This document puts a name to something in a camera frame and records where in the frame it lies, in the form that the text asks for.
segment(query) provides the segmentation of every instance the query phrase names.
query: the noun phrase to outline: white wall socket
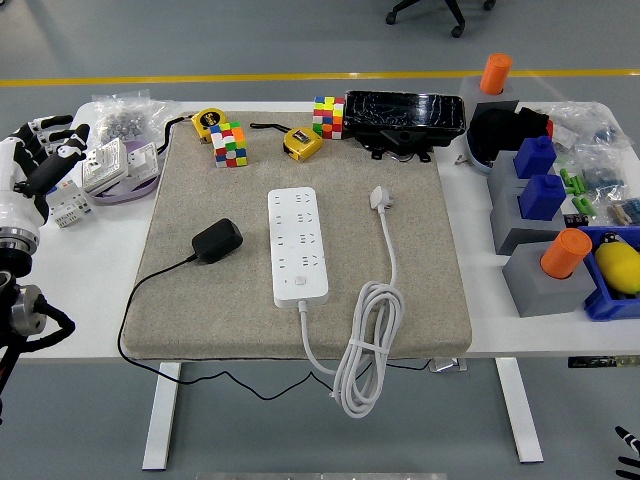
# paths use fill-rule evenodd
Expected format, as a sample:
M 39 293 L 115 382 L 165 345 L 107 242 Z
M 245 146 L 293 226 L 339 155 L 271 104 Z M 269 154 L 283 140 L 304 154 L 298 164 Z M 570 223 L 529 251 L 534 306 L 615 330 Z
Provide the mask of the white wall socket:
M 280 308 L 298 301 L 322 305 L 329 297 L 316 192 L 282 188 L 268 195 L 273 300 Z

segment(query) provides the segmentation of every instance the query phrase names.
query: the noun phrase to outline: black power adapter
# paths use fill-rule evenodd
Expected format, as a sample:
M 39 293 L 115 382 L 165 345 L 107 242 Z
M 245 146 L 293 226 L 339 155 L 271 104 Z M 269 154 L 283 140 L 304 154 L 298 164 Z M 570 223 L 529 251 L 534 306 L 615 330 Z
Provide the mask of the black power adapter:
M 198 260 L 215 263 L 242 245 L 242 235 L 231 220 L 223 218 L 193 237 L 191 245 Z

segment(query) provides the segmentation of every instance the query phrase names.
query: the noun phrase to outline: gray floor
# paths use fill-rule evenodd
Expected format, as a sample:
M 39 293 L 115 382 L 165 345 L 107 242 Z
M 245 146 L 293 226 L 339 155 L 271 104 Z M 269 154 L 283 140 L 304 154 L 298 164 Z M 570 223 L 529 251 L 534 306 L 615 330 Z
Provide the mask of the gray floor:
M 516 70 L 640 66 L 636 0 L 461 0 L 462 38 L 441 1 L 384 23 L 393 0 L 7 0 L 0 7 L 0 80 L 141 75 L 481 70 L 505 51 Z M 593 100 L 640 139 L 635 76 L 518 77 L 521 98 Z M 348 89 L 457 93 L 459 79 L 98 84 L 0 87 L 0 132 L 75 112 L 94 94 L 149 88 L 173 100 L 311 100 Z M 46 286 L 41 286 L 46 293 Z M 229 368 L 264 394 L 309 371 L 304 362 L 197 364 Z M 181 388 L 168 470 L 142 473 L 155 379 L 123 364 L 21 363 L 3 395 L 0 479 L 192 479 L 200 471 L 445 472 L 451 479 L 614 478 L 640 433 L 640 371 L 569 370 L 566 359 L 522 359 L 545 462 L 520 465 L 495 366 L 463 374 L 390 370 L 364 420 L 348 419 L 308 382 L 262 402 L 227 379 Z

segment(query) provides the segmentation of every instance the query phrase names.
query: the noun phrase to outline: yellow floor line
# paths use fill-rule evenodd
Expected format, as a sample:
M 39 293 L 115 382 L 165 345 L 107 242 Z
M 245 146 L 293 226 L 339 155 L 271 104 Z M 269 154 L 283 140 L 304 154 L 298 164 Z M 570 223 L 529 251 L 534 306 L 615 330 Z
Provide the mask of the yellow floor line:
M 109 85 L 137 83 L 225 83 L 282 82 L 305 80 L 382 80 L 462 78 L 481 75 L 481 70 L 442 70 L 407 72 L 334 72 L 334 73 L 256 73 L 230 75 L 156 75 L 131 77 L 70 77 L 0 79 L 1 88 L 59 87 L 73 85 Z M 512 70 L 511 77 L 624 77 L 640 75 L 640 68 Z

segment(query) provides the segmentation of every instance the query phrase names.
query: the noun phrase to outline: table leg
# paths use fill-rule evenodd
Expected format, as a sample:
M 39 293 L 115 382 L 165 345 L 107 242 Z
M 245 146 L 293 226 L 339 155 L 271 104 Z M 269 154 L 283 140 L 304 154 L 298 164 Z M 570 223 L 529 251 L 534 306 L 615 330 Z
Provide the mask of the table leg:
M 515 358 L 496 358 L 504 401 L 521 463 L 542 462 L 542 450 L 533 424 L 527 393 Z
M 163 362 L 160 371 L 173 378 L 180 378 L 179 362 Z M 166 470 L 171 441 L 173 413 L 176 406 L 178 384 L 158 376 L 156 394 L 153 399 L 147 446 L 142 462 L 143 470 Z

